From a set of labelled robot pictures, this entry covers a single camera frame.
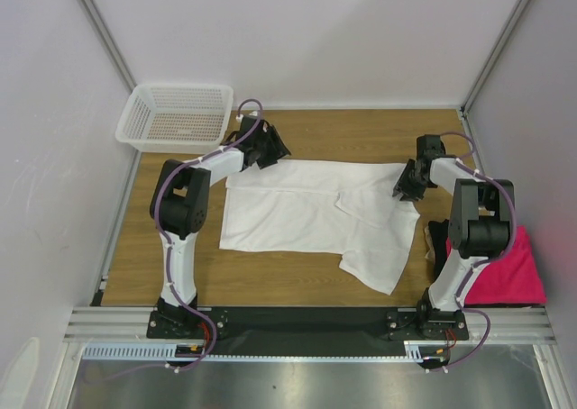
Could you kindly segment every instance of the white cloth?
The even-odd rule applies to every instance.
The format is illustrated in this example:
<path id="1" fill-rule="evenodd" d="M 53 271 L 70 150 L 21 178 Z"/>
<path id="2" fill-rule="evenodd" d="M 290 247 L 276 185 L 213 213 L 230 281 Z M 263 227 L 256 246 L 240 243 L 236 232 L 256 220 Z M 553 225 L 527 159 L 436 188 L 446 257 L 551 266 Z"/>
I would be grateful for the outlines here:
<path id="1" fill-rule="evenodd" d="M 389 295 L 419 217 L 392 197 L 404 166 L 290 159 L 232 175 L 220 248 L 342 254 L 341 269 Z"/>

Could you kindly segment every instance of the white panel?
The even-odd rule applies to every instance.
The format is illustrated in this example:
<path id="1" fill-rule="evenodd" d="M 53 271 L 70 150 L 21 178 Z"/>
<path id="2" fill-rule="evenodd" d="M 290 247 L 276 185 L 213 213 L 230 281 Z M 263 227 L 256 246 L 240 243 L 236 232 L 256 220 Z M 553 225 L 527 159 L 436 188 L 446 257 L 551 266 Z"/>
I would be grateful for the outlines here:
<path id="1" fill-rule="evenodd" d="M 577 3 L 535 0 L 472 108 L 488 172 L 515 183 L 565 366 L 577 383 Z"/>
<path id="2" fill-rule="evenodd" d="M 133 155 L 114 140 L 128 93 L 77 0 L 0 0 L 0 33 L 0 377 L 38 337 L 40 407 Z"/>
<path id="3" fill-rule="evenodd" d="M 267 106 L 460 105 L 517 0 L 96 0 L 139 83 Z"/>

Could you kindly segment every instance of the wooden table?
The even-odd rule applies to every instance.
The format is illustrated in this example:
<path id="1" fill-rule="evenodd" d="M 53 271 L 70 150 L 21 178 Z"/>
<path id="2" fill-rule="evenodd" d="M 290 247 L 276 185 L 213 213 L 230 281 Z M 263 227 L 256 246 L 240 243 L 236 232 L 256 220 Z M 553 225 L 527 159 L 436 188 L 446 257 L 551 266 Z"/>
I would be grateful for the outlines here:
<path id="1" fill-rule="evenodd" d="M 271 111 L 266 119 L 276 125 L 293 159 L 359 163 L 405 163 L 415 157 L 417 136 L 463 130 L 455 110 Z M 232 120 L 230 125 L 230 130 L 237 126 Z M 444 142 L 450 153 L 468 150 L 461 138 L 446 137 Z M 169 158 L 191 156 L 142 155 L 104 305 L 150 305 L 160 294 L 162 247 L 149 205 L 160 168 Z M 199 304 L 413 305 L 432 276 L 423 228 L 451 210 L 450 195 L 440 188 L 427 190 L 426 200 L 416 205 L 421 218 L 405 271 L 392 295 L 384 295 L 339 269 L 340 255 L 219 250 L 224 193 L 224 182 L 211 188 L 208 218 L 197 240 Z"/>

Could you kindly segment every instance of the wooden tabletop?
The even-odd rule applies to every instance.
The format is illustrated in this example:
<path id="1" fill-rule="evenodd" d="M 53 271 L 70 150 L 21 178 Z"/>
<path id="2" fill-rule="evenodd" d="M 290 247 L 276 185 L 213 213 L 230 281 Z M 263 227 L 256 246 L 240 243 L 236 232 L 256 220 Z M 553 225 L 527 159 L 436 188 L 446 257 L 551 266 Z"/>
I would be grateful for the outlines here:
<path id="1" fill-rule="evenodd" d="M 265 117 L 293 159 L 406 163 L 415 157 L 417 136 L 463 131 L 455 110 L 270 111 Z M 237 125 L 232 119 L 229 130 Z M 458 137 L 446 137 L 444 143 L 452 154 L 468 150 Z M 192 157 L 142 154 L 104 305 L 151 305 L 160 294 L 162 247 L 149 205 L 169 158 Z M 392 295 L 384 295 L 339 269 L 337 254 L 219 250 L 224 193 L 224 182 L 211 188 L 208 218 L 197 240 L 195 274 L 202 305 L 413 305 L 432 277 L 423 228 L 430 220 L 447 218 L 451 210 L 449 194 L 427 190 L 425 200 L 416 204 L 421 218 L 405 271 Z"/>

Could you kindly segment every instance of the reflective metal surface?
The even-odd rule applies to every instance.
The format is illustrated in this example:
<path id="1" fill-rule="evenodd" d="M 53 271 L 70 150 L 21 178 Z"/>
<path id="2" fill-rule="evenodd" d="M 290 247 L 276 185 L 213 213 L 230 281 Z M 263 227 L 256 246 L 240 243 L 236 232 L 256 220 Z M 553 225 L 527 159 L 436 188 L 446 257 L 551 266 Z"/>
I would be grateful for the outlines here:
<path id="1" fill-rule="evenodd" d="M 470 348 L 455 348 L 457 359 Z M 375 363 L 205 362 L 95 385 L 131 361 L 83 360 L 69 408 L 550 408 L 532 346 L 490 346 L 444 373 Z"/>

